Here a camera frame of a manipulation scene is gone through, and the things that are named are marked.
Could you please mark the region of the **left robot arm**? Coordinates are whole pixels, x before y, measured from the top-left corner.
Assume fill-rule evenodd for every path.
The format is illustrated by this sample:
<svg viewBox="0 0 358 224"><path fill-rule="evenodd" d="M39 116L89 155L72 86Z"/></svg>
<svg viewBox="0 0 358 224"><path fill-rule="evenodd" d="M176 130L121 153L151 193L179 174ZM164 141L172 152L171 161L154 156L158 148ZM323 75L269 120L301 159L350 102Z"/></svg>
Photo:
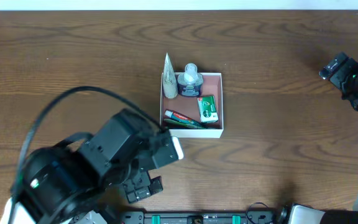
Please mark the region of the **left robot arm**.
<svg viewBox="0 0 358 224"><path fill-rule="evenodd" d="M7 201L1 223L66 223L97 207L111 187L128 203L163 190L149 171L184 157L178 138L154 131L146 119L123 109L96 133L75 133L32 152Z"/></svg>

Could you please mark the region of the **white cream tube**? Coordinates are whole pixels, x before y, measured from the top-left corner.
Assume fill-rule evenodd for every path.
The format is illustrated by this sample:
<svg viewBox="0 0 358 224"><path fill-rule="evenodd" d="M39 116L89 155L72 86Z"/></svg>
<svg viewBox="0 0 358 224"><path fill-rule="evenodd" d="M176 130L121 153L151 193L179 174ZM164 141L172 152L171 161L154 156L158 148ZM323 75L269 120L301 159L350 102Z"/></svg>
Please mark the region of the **white cream tube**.
<svg viewBox="0 0 358 224"><path fill-rule="evenodd" d="M163 93L166 98L173 99L178 95L177 79L168 54L165 56L163 75L162 75Z"/></svg>

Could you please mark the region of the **blue clear bottle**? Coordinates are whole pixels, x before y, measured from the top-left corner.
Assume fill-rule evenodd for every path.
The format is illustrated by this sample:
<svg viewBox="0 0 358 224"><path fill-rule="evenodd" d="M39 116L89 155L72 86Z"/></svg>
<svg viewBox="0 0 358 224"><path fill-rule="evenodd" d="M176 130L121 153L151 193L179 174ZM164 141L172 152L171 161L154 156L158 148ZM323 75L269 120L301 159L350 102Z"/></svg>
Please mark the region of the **blue clear bottle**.
<svg viewBox="0 0 358 224"><path fill-rule="evenodd" d="M193 63L185 66L185 71L177 77L178 94L184 97L199 97L203 85L203 76Z"/></svg>

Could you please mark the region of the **Colgate toothpaste tube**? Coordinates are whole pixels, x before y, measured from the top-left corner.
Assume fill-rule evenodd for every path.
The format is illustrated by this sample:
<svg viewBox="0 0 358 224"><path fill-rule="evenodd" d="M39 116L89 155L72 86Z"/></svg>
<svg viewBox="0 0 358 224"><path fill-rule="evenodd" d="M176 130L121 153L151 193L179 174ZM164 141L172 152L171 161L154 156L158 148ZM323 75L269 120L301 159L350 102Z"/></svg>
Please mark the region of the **Colgate toothpaste tube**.
<svg viewBox="0 0 358 224"><path fill-rule="evenodd" d="M174 121L177 121L177 122L180 122L180 123L184 123L184 124L192 124L192 125L195 125L195 126L199 126L199 127L203 127L203 125L192 119L192 118L189 118L183 114L180 114L176 111L170 111L170 110L166 110L165 111L165 116L168 117L169 119L172 119Z"/></svg>

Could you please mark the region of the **green toothbrush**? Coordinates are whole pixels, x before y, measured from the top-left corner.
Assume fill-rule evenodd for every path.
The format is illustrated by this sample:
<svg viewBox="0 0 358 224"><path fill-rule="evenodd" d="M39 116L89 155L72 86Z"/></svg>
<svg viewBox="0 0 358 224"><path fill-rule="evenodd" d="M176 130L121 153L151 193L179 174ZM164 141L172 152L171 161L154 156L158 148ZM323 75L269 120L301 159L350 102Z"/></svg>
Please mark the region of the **green toothbrush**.
<svg viewBox="0 0 358 224"><path fill-rule="evenodd" d="M196 125L196 124L182 123L179 121L175 121L173 119L164 119L163 121L167 124L181 126L181 127L188 128L188 129L214 129L214 128L207 128L205 126L200 126L200 125Z"/></svg>

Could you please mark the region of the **green white soap packet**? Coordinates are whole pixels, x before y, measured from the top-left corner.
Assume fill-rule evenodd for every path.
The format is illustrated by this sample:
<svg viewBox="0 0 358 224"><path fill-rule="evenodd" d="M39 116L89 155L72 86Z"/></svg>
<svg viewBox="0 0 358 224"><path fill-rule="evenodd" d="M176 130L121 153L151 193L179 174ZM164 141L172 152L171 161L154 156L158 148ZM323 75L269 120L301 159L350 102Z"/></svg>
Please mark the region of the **green white soap packet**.
<svg viewBox="0 0 358 224"><path fill-rule="evenodd" d="M200 121L202 123L215 123L219 120L218 112L213 95L197 98Z"/></svg>

